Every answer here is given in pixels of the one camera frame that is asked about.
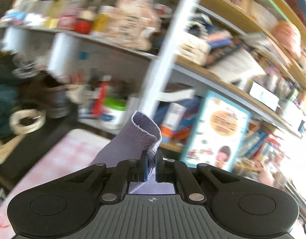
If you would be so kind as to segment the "pink and purple sweater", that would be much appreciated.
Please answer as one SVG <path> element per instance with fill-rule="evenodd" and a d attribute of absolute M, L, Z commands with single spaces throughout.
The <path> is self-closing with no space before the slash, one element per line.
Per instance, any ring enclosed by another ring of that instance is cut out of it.
<path fill-rule="evenodd" d="M 113 138 L 91 162 L 114 167 L 123 160 L 139 159 L 142 151 L 148 156 L 148 180 L 145 183 L 132 182 L 130 194 L 173 194 L 170 183 L 157 183 L 155 175 L 155 156 L 161 142 L 161 131 L 156 123 L 140 111 L 135 111 L 118 135 Z"/>

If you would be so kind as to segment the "white and orange box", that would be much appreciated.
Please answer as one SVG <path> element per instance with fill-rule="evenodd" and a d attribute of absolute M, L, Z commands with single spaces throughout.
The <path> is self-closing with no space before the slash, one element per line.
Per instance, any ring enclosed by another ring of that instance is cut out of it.
<path fill-rule="evenodd" d="M 172 140 L 176 133 L 192 123 L 195 116 L 196 113 L 194 111 L 192 99 L 170 103 L 160 125 L 161 141 L 169 142 Z"/>

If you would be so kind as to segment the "pink checkered tablecloth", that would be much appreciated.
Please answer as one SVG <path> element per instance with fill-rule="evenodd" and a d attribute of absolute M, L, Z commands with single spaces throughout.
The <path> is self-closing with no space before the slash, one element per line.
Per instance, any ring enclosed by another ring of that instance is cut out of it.
<path fill-rule="evenodd" d="M 7 217 L 7 207 L 18 194 L 87 167 L 110 139 L 84 129 L 74 129 L 44 155 L 16 184 L 0 206 L 0 238 L 13 238 L 15 232 Z"/>

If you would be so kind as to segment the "white jar green lid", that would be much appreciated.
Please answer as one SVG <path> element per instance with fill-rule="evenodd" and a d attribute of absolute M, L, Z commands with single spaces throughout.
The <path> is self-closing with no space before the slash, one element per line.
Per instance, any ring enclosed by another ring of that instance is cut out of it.
<path fill-rule="evenodd" d="M 126 113 L 126 101 L 107 97 L 101 108 L 99 122 L 108 129 L 118 129 L 122 125 Z"/>

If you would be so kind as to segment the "children's picture book teal border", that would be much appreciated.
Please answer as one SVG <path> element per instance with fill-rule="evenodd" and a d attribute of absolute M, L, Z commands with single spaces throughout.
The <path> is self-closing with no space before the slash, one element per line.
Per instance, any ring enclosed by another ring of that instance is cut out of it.
<path fill-rule="evenodd" d="M 232 171 L 250 116 L 244 107 L 208 90 L 180 160 L 189 167 L 205 163 Z"/>

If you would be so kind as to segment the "row of leaning books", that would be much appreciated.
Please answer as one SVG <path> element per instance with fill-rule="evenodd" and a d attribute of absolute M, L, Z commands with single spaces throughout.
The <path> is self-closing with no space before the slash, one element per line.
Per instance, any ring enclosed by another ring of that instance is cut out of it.
<path fill-rule="evenodd" d="M 239 158 L 250 158 L 256 153 L 261 145 L 268 138 L 269 134 L 258 129 L 255 132 L 248 132 L 240 145 L 237 156 Z"/>

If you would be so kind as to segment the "pink plush toy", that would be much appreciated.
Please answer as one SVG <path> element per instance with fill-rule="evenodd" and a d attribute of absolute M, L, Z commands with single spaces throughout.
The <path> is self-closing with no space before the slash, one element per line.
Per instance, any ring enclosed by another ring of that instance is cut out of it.
<path fill-rule="evenodd" d="M 272 172 L 267 168 L 262 169 L 257 178 L 260 183 L 275 188 L 284 184 L 284 175 L 280 171 Z"/>

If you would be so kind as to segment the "red books row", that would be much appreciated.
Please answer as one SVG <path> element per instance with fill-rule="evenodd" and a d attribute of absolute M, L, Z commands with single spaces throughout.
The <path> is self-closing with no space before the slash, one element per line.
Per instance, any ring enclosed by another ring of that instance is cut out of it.
<path fill-rule="evenodd" d="M 281 144 L 278 141 L 278 137 L 272 135 L 268 136 L 263 144 L 261 156 L 265 165 L 272 163 L 274 166 L 280 166 L 285 154 L 281 150 Z"/>

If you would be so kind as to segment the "wooden and white bookshelf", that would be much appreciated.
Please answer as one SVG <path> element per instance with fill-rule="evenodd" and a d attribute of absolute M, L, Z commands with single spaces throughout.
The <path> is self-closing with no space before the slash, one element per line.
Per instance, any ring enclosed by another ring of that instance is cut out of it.
<path fill-rule="evenodd" d="M 233 24 L 236 20 L 241 20 L 240 32 L 246 36 L 253 33 L 263 34 L 264 31 L 243 16 L 237 8 L 229 7 L 224 12 L 220 12 L 220 9 L 227 5 L 225 0 L 178 1 L 179 5 L 175 10 L 175 16 L 171 18 L 165 42 L 161 45 L 161 51 L 157 55 L 125 48 L 105 35 L 82 35 L 66 29 L 47 28 L 42 24 L 0 23 L 0 37 L 4 38 L 7 50 L 27 53 L 30 51 L 31 45 L 24 37 L 26 32 L 32 31 L 37 35 L 54 33 L 54 46 L 50 52 L 48 67 L 53 74 L 58 76 L 64 75 L 73 68 L 73 64 L 77 61 L 77 50 L 81 47 L 82 42 L 96 45 L 97 49 L 90 59 L 90 65 L 101 66 L 104 71 L 108 71 L 109 67 L 113 66 L 115 74 L 120 74 L 122 77 L 139 78 L 142 86 L 135 108 L 143 110 L 145 113 L 154 114 L 157 108 L 158 98 L 153 92 L 162 90 L 170 77 L 181 73 L 185 82 L 193 85 L 197 82 L 203 82 L 240 103 L 257 118 L 278 127 L 282 134 L 289 133 L 301 138 L 298 125 L 291 124 L 266 105 L 203 68 L 199 61 L 201 53 L 195 47 L 189 47 L 184 26 L 188 25 L 193 12 L 199 10 L 228 25 Z"/>

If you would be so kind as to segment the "white quilted handbag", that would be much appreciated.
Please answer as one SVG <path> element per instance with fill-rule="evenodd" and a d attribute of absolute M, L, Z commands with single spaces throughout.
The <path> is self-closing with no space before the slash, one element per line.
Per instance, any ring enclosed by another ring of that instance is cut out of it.
<path fill-rule="evenodd" d="M 185 32 L 178 55 L 202 66 L 205 64 L 210 51 L 211 46 L 205 40 Z"/>

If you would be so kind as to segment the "white storage box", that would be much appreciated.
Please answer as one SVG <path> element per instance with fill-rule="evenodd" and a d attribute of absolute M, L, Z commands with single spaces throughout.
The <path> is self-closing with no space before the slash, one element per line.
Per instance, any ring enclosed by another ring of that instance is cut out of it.
<path fill-rule="evenodd" d="M 303 120 L 303 113 L 297 105 L 289 100 L 282 101 L 281 107 L 281 118 L 284 119 L 289 125 L 298 131 L 300 124 Z"/>

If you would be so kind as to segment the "dark green clothing pile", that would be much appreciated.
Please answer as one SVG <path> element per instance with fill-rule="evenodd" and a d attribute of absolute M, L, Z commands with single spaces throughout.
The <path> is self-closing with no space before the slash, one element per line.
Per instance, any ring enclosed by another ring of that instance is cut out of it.
<path fill-rule="evenodd" d="M 17 104 L 17 86 L 25 83 L 24 78 L 15 74 L 16 54 L 5 55 L 0 59 L 0 139 L 12 133 L 9 117 Z"/>

